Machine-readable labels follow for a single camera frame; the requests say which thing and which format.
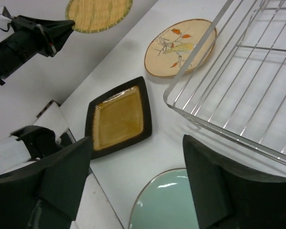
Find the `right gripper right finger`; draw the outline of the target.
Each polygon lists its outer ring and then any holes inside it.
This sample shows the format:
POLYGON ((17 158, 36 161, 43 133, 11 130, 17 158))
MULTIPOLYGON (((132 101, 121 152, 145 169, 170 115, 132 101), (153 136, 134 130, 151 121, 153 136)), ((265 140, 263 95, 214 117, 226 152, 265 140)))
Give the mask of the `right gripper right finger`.
POLYGON ((190 135, 183 152, 202 229, 286 229, 286 177, 242 165, 190 135))

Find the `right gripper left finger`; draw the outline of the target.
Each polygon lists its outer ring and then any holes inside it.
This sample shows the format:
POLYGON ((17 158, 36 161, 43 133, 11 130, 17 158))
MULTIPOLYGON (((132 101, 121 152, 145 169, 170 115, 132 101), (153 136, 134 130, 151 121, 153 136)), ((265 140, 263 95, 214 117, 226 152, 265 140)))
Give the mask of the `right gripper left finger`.
POLYGON ((76 220, 92 142, 80 141, 0 175, 0 229, 68 229, 76 220))

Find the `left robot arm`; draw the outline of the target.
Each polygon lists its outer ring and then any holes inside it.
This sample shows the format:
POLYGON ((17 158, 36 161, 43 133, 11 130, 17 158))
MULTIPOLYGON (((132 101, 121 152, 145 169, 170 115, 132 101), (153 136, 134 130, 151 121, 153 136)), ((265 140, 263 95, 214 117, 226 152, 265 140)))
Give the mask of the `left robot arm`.
MULTIPOLYGON (((0 85, 36 54, 54 57, 73 32, 73 20, 51 21, 19 15, 7 28, 13 34, 0 42, 0 85)), ((23 140, 11 135, 0 142, 0 175, 32 159, 23 140)))

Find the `round woven bamboo plate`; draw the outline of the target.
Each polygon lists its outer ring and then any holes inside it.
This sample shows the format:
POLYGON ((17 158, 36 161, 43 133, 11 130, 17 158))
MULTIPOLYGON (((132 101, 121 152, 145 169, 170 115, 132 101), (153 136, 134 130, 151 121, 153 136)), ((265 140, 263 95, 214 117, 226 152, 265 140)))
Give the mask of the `round woven bamboo plate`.
POLYGON ((132 0, 71 0, 65 18, 75 22, 77 32, 98 33, 120 23, 132 5, 132 0))

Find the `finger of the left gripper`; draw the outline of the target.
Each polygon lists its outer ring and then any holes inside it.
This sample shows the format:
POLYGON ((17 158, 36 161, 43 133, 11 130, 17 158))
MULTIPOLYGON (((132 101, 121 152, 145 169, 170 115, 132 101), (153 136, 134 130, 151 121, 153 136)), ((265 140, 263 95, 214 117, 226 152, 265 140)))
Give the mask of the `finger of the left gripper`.
POLYGON ((75 21, 73 20, 44 20, 42 26, 46 36, 45 52, 47 54, 59 52, 72 34, 74 25, 75 21))

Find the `beige bird painted plate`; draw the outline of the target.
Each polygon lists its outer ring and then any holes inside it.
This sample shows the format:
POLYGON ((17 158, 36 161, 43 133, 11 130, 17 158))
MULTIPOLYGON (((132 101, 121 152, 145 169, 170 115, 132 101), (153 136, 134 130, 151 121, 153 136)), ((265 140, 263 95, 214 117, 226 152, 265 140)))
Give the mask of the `beige bird painted plate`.
POLYGON ((190 19, 158 34, 145 53, 146 71, 162 78, 175 76, 211 24, 206 19, 190 19))

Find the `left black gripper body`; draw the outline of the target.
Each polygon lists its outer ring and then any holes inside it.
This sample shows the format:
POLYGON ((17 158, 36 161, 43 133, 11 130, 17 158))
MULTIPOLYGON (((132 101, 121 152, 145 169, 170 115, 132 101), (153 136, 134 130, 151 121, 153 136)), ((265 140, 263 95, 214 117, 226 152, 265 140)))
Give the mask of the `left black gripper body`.
POLYGON ((14 33, 0 42, 0 80, 4 80, 36 54, 53 57, 56 54, 50 28, 56 22, 26 16, 14 17, 8 28, 14 33))

